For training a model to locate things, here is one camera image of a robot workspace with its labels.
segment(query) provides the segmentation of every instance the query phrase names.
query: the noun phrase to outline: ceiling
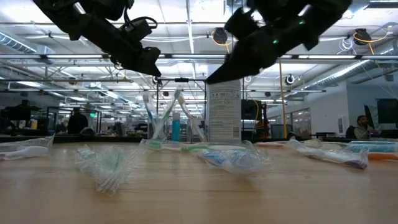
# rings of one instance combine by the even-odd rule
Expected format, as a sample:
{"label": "ceiling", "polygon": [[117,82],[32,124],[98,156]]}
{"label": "ceiling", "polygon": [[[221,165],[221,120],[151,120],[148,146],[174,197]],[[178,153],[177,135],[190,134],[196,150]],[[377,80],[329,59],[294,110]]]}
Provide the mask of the ceiling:
{"label": "ceiling", "polygon": [[[227,48],[225,46],[216,45],[211,38],[207,38],[206,34],[210,34],[215,27],[223,27],[223,24],[231,15],[228,11],[224,13],[223,0],[190,0],[190,17],[192,20],[192,35],[193,35],[193,49],[190,46],[188,39],[187,26],[187,2],[186,0],[137,0],[133,8],[129,11],[130,18],[149,16],[154,18],[159,26],[153,30],[142,43],[144,46],[158,47],[163,54],[226,54]],[[260,19],[258,14],[254,15],[255,19]],[[30,0],[8,0],[0,1],[0,32],[4,31],[12,35],[17,40],[26,45],[45,45],[50,47],[56,54],[101,54],[101,50],[85,39],[80,41],[70,41],[68,36],[60,29],[52,24],[40,9]],[[354,15],[345,16],[338,21],[334,26],[329,28],[322,36],[322,40],[311,51],[307,51],[302,45],[292,49],[288,54],[322,54],[322,55],[336,55],[339,54],[353,54],[352,51],[341,50],[341,39],[330,40],[333,38],[343,38],[348,33],[353,33],[355,28],[366,28],[373,38],[379,39],[386,34],[385,25],[389,22],[398,21],[398,10],[360,10]],[[112,21],[112,23],[122,23],[123,20]],[[389,30],[391,33],[382,41],[374,44],[377,49],[378,46],[385,44],[395,37],[395,32],[398,32],[398,26],[394,26]],[[357,54],[369,54],[369,47],[357,46],[353,47]],[[0,45],[0,53],[2,54],[20,54],[9,47]],[[33,61],[25,60],[10,60],[17,66],[24,67],[40,76],[44,76],[45,69],[47,72],[54,73],[52,78],[63,79],[70,77],[77,77],[79,79],[122,79],[124,76],[131,82],[114,82],[102,83],[102,88],[109,89],[150,89],[153,88],[152,77],[145,74],[138,74],[133,71],[113,71],[113,67],[107,66],[81,66],[81,67],[62,67],[61,66],[46,66],[35,64]],[[78,63],[85,64],[87,61],[77,60]],[[158,60],[159,70],[162,72],[164,78],[206,78],[208,74],[209,63],[221,64],[222,61],[196,61],[195,70],[193,69],[193,61],[165,61]],[[56,64],[71,63],[67,60],[57,60]],[[93,63],[105,63],[98,60]],[[336,67],[341,62],[283,62],[282,74],[283,77],[292,74],[295,77],[300,77],[296,82],[310,82],[322,73]],[[199,90],[198,85],[193,82],[189,84],[193,90]],[[178,83],[170,82],[165,86],[165,89],[175,89]],[[77,85],[69,85],[68,83],[58,83],[58,87],[62,88],[87,88],[86,85],[78,83]],[[246,88],[249,89],[279,89],[279,65],[271,66],[256,76],[249,82],[246,82]],[[95,99],[96,93],[90,93],[91,99]],[[118,93],[123,98],[135,102],[140,93],[132,92]],[[204,98],[204,93],[195,91],[194,93],[184,92],[186,98]],[[264,100],[266,97],[264,93],[253,93],[253,98]]]}

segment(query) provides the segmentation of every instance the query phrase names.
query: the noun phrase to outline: plastic bottle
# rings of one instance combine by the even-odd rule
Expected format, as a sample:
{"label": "plastic bottle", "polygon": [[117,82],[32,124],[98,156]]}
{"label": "plastic bottle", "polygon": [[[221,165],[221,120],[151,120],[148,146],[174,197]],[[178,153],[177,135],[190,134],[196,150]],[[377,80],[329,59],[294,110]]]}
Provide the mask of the plastic bottle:
{"label": "plastic bottle", "polygon": [[173,113],[172,141],[180,141],[180,113]]}

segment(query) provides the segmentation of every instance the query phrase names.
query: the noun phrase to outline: wooden table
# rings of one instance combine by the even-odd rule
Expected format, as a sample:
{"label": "wooden table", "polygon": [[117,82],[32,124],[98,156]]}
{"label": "wooden table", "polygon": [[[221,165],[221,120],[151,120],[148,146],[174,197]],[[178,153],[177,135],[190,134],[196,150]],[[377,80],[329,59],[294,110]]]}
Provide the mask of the wooden table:
{"label": "wooden table", "polygon": [[81,145],[0,162],[0,223],[398,222],[394,162],[372,162],[363,171],[270,149],[272,170],[242,178],[190,153],[155,152],[110,197],[75,168]]}

